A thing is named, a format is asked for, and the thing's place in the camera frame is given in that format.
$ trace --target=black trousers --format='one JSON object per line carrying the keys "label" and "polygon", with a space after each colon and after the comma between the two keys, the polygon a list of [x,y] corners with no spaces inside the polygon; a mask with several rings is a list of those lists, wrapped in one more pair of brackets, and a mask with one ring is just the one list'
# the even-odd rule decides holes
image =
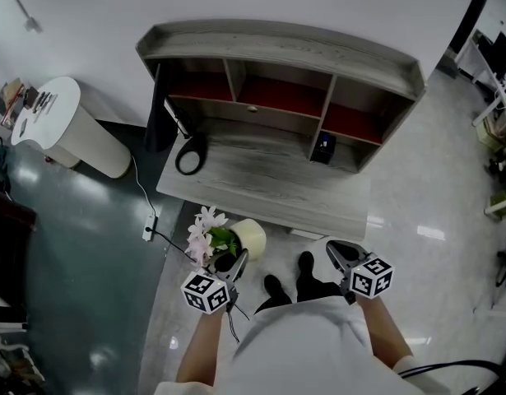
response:
{"label": "black trousers", "polygon": [[[335,282],[322,282],[312,275],[300,275],[299,279],[296,280],[296,290],[298,293],[296,298],[297,303],[300,301],[322,299],[330,295],[341,295],[341,287],[338,284],[335,284]],[[282,290],[280,294],[275,294],[269,300],[262,303],[254,314],[271,307],[291,303],[290,297]]]}

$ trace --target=power strip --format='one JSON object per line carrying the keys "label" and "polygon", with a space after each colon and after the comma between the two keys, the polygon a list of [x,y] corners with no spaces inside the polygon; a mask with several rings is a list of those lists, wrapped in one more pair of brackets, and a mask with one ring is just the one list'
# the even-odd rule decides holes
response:
{"label": "power strip", "polygon": [[152,212],[145,221],[145,227],[143,228],[143,239],[145,241],[151,241],[156,229],[157,216]]}

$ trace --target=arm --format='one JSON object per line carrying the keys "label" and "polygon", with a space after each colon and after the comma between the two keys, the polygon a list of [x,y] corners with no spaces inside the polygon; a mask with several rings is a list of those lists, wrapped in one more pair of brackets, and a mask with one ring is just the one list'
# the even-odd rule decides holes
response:
{"label": "arm", "polygon": [[224,312],[225,307],[213,314],[202,314],[179,365],[176,382],[200,382],[209,386],[214,384],[221,318]]}
{"label": "arm", "polygon": [[412,356],[410,347],[380,297],[370,300],[357,296],[357,303],[364,312],[374,356],[390,369],[400,359]]}

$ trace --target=white shirt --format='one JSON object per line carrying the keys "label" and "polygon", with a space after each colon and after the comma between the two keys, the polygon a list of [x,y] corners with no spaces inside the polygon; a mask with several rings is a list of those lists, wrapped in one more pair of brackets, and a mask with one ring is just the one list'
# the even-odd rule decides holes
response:
{"label": "white shirt", "polygon": [[214,388],[163,382],[156,395],[450,394],[427,374],[408,380],[397,375],[416,366],[405,357],[391,371],[371,354],[361,308],[327,297],[256,314]]}

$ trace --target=gray wood shelf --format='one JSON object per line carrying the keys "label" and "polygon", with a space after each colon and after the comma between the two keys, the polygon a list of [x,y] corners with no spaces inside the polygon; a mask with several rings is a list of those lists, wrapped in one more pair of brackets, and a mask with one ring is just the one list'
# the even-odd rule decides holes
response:
{"label": "gray wood shelf", "polygon": [[[193,176],[176,170],[185,143],[178,135],[159,192],[299,230],[364,238],[370,186],[365,175],[308,162],[309,139],[296,133],[220,119],[206,119],[201,130],[210,154],[203,168]],[[344,158],[336,161],[350,162]]]}
{"label": "gray wood shelf", "polygon": [[273,21],[182,21],[153,26],[137,52],[195,119],[261,124],[337,137],[333,168],[360,172],[425,93],[419,62],[366,39]]}
{"label": "gray wood shelf", "polygon": [[360,81],[416,100],[419,62],[351,35],[272,21],[208,20],[154,26],[138,43],[144,60],[228,58],[279,63]]}

